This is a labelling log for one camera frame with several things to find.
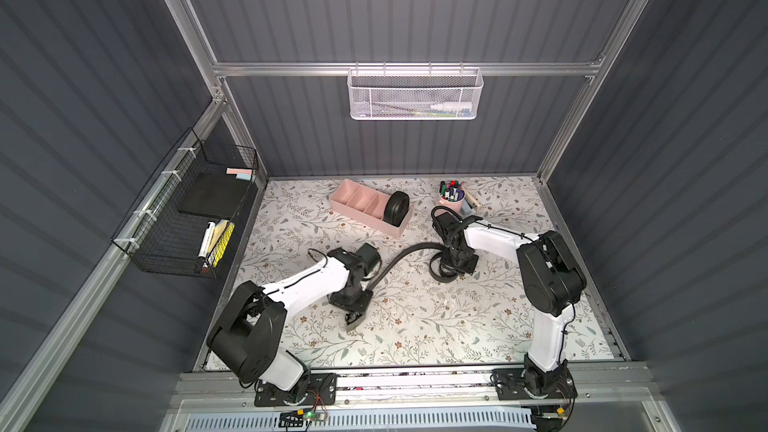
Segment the black belt with end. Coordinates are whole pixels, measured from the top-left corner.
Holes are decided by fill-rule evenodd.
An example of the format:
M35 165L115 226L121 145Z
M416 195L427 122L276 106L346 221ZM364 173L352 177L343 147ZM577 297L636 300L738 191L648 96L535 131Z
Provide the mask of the black belt with end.
M380 282L383 281L383 279L392 271L392 269L403 259L408 257L411 254L414 254L419 251L427 251L427 250L434 250L435 254L432 256L429 262L429 274L433 280L439 283L451 283L458 279L459 273L456 271L451 271L450 269L444 267L443 265L438 265L437 269L433 268L433 264L436 261L439 261L443 258L444 253L447 251L447 248L443 246L442 244L438 244L436 242L422 242L418 243L412 246L409 246L405 249L403 249L401 252L399 252L390 263L387 264L386 267L383 268L382 271L377 272L372 279L368 281L368 285L366 286L365 292L372 292Z

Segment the long black belt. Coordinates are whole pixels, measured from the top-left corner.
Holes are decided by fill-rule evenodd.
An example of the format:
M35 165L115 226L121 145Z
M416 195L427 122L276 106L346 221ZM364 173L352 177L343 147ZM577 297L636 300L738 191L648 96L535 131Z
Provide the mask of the long black belt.
M410 196L405 192L395 191L385 204L382 220L393 227L400 227L409 208Z

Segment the pink compartment storage box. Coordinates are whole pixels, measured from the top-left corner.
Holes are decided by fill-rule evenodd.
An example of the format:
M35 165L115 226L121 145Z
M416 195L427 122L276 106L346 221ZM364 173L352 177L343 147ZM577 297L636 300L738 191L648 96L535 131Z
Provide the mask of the pink compartment storage box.
M374 231L393 238L400 238L413 216L413 206L399 226L394 226L383 220L384 211L390 195L368 186L345 179L330 195L331 209L341 216L347 217Z

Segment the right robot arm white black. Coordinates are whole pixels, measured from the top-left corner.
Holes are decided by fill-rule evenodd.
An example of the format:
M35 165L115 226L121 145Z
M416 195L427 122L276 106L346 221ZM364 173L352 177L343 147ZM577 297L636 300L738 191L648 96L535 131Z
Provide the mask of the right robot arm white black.
M563 374L566 327L575 320L575 305L587 286L563 237L555 231L526 235L479 216L463 218L445 206L433 208L430 216L442 240L439 278L474 273L479 251L517 261L525 296L535 309L526 375L543 383Z

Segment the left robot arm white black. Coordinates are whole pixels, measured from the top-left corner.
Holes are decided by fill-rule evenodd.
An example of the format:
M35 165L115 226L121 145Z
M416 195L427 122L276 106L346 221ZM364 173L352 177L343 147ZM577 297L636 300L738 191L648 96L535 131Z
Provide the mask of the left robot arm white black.
M322 298L345 313L348 329L365 317L373 292L364 280L380 264L373 246L355 252L337 248L316 264L266 285L241 283L206 338L206 345L244 384L261 382L302 398L309 368L280 347L289 319Z

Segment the pink pen cup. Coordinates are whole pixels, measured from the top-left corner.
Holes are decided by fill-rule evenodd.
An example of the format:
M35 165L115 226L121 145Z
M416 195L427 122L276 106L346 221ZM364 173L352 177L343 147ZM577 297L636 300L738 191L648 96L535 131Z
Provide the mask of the pink pen cup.
M449 208L461 216L466 215L466 194L461 182L442 181L438 189L437 205Z

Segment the yellow marker in basket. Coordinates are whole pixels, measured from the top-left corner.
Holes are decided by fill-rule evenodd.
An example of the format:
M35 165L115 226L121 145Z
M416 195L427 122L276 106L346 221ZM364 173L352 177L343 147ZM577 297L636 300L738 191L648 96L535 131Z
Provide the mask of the yellow marker in basket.
M213 229L208 251L206 252L207 265L211 269L218 266L223 258L229 241L235 229L235 224L228 220L218 222Z

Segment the white perforated front panel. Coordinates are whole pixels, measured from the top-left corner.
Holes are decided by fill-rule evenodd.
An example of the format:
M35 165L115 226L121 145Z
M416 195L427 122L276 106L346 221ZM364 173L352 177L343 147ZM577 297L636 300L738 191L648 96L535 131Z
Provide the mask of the white perforated front panel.
M316 412L308 422L290 412L200 413L180 431L535 431L532 412L502 406Z

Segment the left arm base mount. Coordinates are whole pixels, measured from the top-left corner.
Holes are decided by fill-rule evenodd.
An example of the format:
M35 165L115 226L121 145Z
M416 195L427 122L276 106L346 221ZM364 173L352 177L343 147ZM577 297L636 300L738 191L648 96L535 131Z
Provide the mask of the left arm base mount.
M334 405L338 375L305 372L288 390L258 380L255 385L255 407L310 407L317 404Z

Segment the aluminium front rail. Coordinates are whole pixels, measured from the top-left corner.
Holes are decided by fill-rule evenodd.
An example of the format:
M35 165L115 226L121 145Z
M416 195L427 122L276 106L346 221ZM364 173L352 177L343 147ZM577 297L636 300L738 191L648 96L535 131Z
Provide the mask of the aluminium front rail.
M552 392L547 399L536 398L522 389L520 379L505 378L501 365L418 366L392 368L332 369L337 376L333 388L335 407L362 408L368 405L394 406L479 406L557 403L566 393ZM601 402L643 402L661 396L648 366L643 362L597 361L569 365L567 387L576 389L577 404ZM170 411L252 410L264 387L249 388L230 372L183 374L173 392Z

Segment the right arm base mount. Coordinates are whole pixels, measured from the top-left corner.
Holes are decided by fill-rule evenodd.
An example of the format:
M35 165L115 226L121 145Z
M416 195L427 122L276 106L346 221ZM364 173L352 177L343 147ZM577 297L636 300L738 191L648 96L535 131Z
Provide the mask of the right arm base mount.
M564 399L570 402L578 397L566 365L549 372L541 372L535 367L493 369L490 382L502 401Z

